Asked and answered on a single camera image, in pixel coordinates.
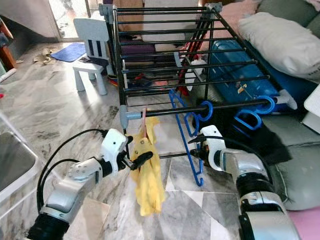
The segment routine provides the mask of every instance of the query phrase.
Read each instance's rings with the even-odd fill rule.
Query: black cloth
[[[287,162],[292,159],[286,146],[282,143],[277,134],[270,131],[264,124],[257,130],[249,130],[241,123],[235,120],[235,115],[240,109],[238,108],[225,108],[213,111],[212,117],[206,122],[199,122],[199,129],[209,125],[215,125],[223,137],[236,140],[242,144],[251,147],[255,150],[269,166]],[[249,117],[245,119],[247,123],[254,125],[254,120]],[[234,143],[225,142],[225,146],[231,149],[242,149],[241,146]]]

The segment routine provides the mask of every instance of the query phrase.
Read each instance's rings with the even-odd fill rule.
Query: marble floor
[[[122,129],[119,123],[116,87],[106,81],[108,95],[100,96],[95,81],[91,82],[88,76],[83,74],[86,91],[77,92],[72,63],[32,63],[33,57],[43,48],[62,48],[68,44],[33,46],[22,56],[24,62],[18,65],[17,73],[0,84],[0,93],[5,94],[0,100],[1,110],[44,159],[48,159],[61,142],[82,130]],[[158,96],[145,99],[137,97],[132,99],[132,104],[160,101],[168,102],[168,99]],[[162,134],[158,151],[182,151],[180,136],[175,134],[178,133],[175,117],[161,117],[160,121],[160,128],[169,128],[172,136],[166,137],[164,131],[158,131]],[[136,133],[139,125],[140,121],[131,122],[128,132]],[[66,145],[56,160],[85,160],[97,156],[101,142],[102,138],[98,134],[88,133]],[[65,169],[66,166],[61,166],[57,174],[63,175]],[[87,239],[90,240],[239,239],[238,197],[228,174],[205,167],[202,176],[204,185],[198,187],[186,157],[162,159],[161,174],[166,195],[161,214],[140,216],[135,183],[126,169],[116,177],[106,177],[88,195],[87,199],[93,201],[88,204],[94,209],[101,209],[96,211],[99,216],[95,217],[94,212],[87,215],[83,210],[74,223],[76,226],[67,233],[65,239],[86,239],[76,236],[79,233],[77,229],[82,228],[81,226],[86,226],[84,229]],[[45,196],[48,196],[51,189],[52,184],[47,184]],[[99,224],[92,228],[90,226],[94,221]]]

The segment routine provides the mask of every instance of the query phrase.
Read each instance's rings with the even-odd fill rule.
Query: drying rack
[[[204,7],[152,7],[152,8],[117,8],[116,6],[103,4],[99,6],[100,14],[104,15],[105,20],[109,23],[108,29],[109,34],[112,35],[113,48],[112,60],[114,61],[117,82],[118,82],[118,93],[119,93],[119,113],[120,122],[123,127],[124,134],[127,133],[127,128],[130,120],[141,119],[143,117],[143,111],[128,111],[128,100],[134,97],[144,97],[144,96],[154,96],[154,95],[168,95],[169,103],[171,107],[165,109],[154,109],[147,110],[145,117],[155,117],[174,114],[176,117],[177,124],[181,133],[181,137],[186,149],[185,153],[175,153],[168,155],[161,155],[160,158],[172,158],[180,156],[188,156],[192,173],[194,175],[196,184],[201,186],[204,184],[201,178],[201,173],[203,172],[203,161],[199,160],[199,170],[196,170],[193,163],[193,159],[190,155],[188,144],[182,130],[181,120],[178,117],[179,114],[183,114],[184,121],[186,123],[187,131],[190,137],[196,136],[198,129],[194,132],[188,125],[188,118],[193,116],[195,122],[208,120],[213,111],[217,109],[227,109],[227,108],[243,108],[249,106],[257,105],[269,105],[279,103],[279,97],[261,97],[257,99],[252,99],[242,102],[221,102],[212,104],[208,101],[208,87],[211,84],[221,84],[221,83],[232,83],[239,81],[259,81],[259,80],[269,80],[271,84],[277,91],[281,91],[282,87],[275,81],[271,74],[255,59],[255,55],[246,47],[246,44],[237,36],[237,34],[232,30],[229,24],[222,18],[220,11],[222,10],[221,3],[210,3],[206,4]],[[185,19],[185,20],[148,20],[148,21],[119,21],[119,16],[129,16],[129,15],[199,15],[197,19]],[[139,31],[119,31],[119,25],[123,24],[167,24],[167,23],[196,23],[196,28],[192,29],[170,29],[170,30],[139,30]],[[222,23],[223,27],[215,27],[215,23]],[[214,31],[227,30],[231,37],[226,38],[213,38]],[[209,38],[205,38],[206,33],[209,31]],[[193,33],[191,39],[188,40],[157,40],[157,41],[121,41],[120,36],[123,35],[157,35],[157,34],[180,34],[180,33]],[[240,48],[237,49],[226,49],[226,50],[211,50],[214,41],[226,41],[234,40],[237,41]],[[203,42],[209,42],[209,48],[206,51],[199,51],[200,45]],[[123,54],[122,46],[128,45],[146,45],[146,44],[186,44],[184,50],[166,50],[158,51],[156,53],[145,53],[145,54]],[[196,54],[215,54],[223,52],[246,52],[251,60],[240,61],[240,62],[222,62],[222,63],[211,63],[211,57],[208,57],[207,64],[192,65],[191,62]],[[166,62],[157,62],[160,57],[172,57],[173,60]],[[154,61],[152,64],[142,64],[142,65],[126,65],[126,61],[129,59],[139,59],[139,62],[150,62],[150,58]],[[225,66],[247,66],[247,65],[257,65],[263,76],[241,78],[241,79],[227,79],[223,81],[209,81],[210,71],[209,68],[225,67]],[[203,68],[206,71],[206,78],[203,79],[201,75],[197,73],[195,69]],[[185,83],[188,79],[186,72],[191,70],[194,73],[194,77],[197,81],[194,83]],[[161,82],[161,81],[177,81],[178,83],[162,85],[162,86],[140,86],[140,87],[128,87],[128,78],[130,76],[134,77],[139,74],[144,74],[148,76],[147,81],[151,82]],[[205,91],[203,93],[204,102],[201,105],[187,106],[181,98],[178,90],[181,87],[187,86],[205,86]],[[157,104],[168,104],[168,102],[157,103]],[[200,112],[207,111],[209,114],[205,117],[201,116]]]

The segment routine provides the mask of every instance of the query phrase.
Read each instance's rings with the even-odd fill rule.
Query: yellow cloth
[[[147,160],[140,169],[131,172],[137,186],[135,189],[136,200],[140,205],[140,215],[148,216],[161,212],[161,204],[165,200],[165,190],[161,179],[160,158],[155,148],[156,137],[153,126],[159,123],[156,117],[147,117],[145,121],[147,137],[144,137],[143,128],[133,137],[134,149],[132,159],[146,152],[153,152],[151,159]]]

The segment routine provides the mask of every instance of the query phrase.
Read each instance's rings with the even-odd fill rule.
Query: pink cloth
[[[289,211],[302,240],[320,239],[320,207],[303,211]]]
[[[247,15],[253,15],[256,13],[259,1],[257,0],[244,0],[241,2],[234,2],[223,6],[220,15],[224,20],[231,26],[231,28],[239,34],[238,22],[240,19],[245,18]],[[215,28],[222,28],[221,22],[214,22]],[[210,32],[208,31],[205,38],[210,37]],[[231,35],[227,30],[216,30],[213,31],[214,38],[230,38]],[[209,42],[203,42],[200,51],[206,51],[209,48]]]
[[[320,0],[306,0],[308,3],[312,4],[318,12],[320,11]]]

